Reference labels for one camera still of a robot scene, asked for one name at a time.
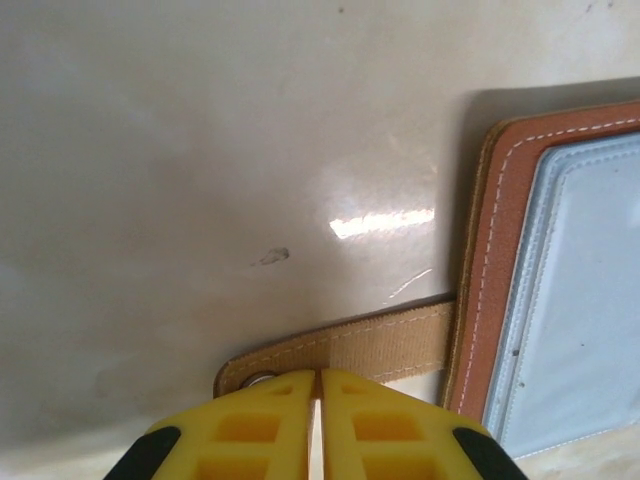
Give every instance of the scratch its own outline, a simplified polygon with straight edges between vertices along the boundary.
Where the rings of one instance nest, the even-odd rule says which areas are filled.
[[[397,290],[395,290],[391,295],[389,295],[389,300],[391,300],[393,297],[395,297],[396,295],[398,295],[400,292],[402,292],[405,288],[407,288],[409,285],[411,285],[413,282],[415,282],[416,280],[418,280],[419,278],[424,277],[427,273],[429,273],[430,271],[432,271],[433,268],[427,268],[425,271],[420,272],[417,275],[414,275],[413,277],[411,277],[409,280],[407,280],[406,282],[404,282],[402,285],[400,285]]]

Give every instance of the glossy white surface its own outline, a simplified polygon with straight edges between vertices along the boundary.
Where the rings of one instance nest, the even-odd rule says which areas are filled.
[[[100,477],[230,355],[452,291],[483,131],[637,94],[555,87],[640,72],[633,2],[465,3],[0,6],[2,475]]]

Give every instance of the leather case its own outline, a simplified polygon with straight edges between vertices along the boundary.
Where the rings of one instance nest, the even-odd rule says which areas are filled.
[[[512,456],[640,419],[640,134],[536,171],[485,425]]]
[[[443,403],[483,418],[529,193],[549,148],[640,129],[640,103],[503,122],[482,148]]]

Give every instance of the tan strap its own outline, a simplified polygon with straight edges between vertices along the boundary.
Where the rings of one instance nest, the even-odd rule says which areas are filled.
[[[380,314],[288,337],[229,360],[214,395],[238,390],[260,372],[340,368],[379,382],[441,369],[453,302]]]

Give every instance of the fabric strap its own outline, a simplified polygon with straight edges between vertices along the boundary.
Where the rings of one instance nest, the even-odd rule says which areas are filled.
[[[240,388],[260,372],[340,368],[387,382],[444,367],[454,302],[411,308],[288,337],[228,361],[214,396]]]

